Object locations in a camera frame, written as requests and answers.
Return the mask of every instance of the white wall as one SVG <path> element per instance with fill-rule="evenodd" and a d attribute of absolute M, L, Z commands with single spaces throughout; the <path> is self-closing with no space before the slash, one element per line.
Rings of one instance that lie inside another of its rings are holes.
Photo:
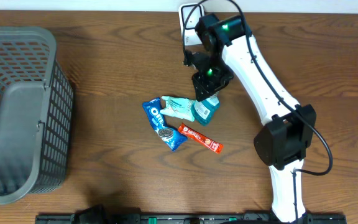
<path fill-rule="evenodd" d="M 0 0 L 8 10 L 177 11 L 199 0 Z M 237 0 L 245 12 L 358 13 L 358 0 Z M 224 0 L 204 4 L 206 11 L 234 11 Z"/>

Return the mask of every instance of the teal bottle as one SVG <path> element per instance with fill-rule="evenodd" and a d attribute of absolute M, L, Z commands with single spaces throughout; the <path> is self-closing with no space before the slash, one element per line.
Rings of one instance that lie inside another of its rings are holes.
<path fill-rule="evenodd" d="M 218 93 L 215 93 L 201 102 L 195 101 L 193 106 L 191 106 L 191 112 L 200 124 L 206 126 L 209 122 L 211 122 L 212 116 L 219 106 L 220 102 L 218 100 Z"/>

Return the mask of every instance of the wooden surface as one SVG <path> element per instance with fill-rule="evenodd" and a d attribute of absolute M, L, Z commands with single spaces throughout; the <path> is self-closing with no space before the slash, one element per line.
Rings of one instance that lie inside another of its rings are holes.
<path fill-rule="evenodd" d="M 314 106 L 316 127 L 333 150 L 329 175 L 303 176 L 305 207 L 343 212 L 348 223 L 358 223 L 358 15 L 247 18 L 278 79 L 299 102 Z M 110 211 L 171 213 L 270 208 L 269 170 L 252 141 L 261 124 L 239 80 L 219 94 L 221 107 L 208 127 L 185 122 L 223 143 L 221 155 L 192 140 L 171 152 L 150 127 L 142 102 L 195 97 L 195 71 L 181 64 L 177 13 L 0 11 L 0 26 L 52 31 L 58 60 L 76 88 L 66 182 L 50 194 L 0 206 L 0 223 L 33 223 L 38 213 L 71 213 L 97 203 Z M 327 163 L 314 138 L 305 168 L 323 170 Z"/>

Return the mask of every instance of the oreo package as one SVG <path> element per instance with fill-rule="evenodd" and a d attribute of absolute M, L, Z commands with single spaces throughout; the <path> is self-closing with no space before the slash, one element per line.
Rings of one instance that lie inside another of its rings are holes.
<path fill-rule="evenodd" d="M 150 121 L 150 125 L 172 151 L 175 151 L 180 144 L 187 140 L 187 137 L 180 134 L 176 129 L 167 127 L 164 115 L 160 113 L 160 98 L 144 102 L 142 106 Z"/>

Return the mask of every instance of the gray plastic basket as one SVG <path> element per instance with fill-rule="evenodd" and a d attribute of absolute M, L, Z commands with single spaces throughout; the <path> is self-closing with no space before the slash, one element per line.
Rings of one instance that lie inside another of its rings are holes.
<path fill-rule="evenodd" d="M 53 35 L 0 27 L 0 204 L 62 185 L 73 90 Z"/>

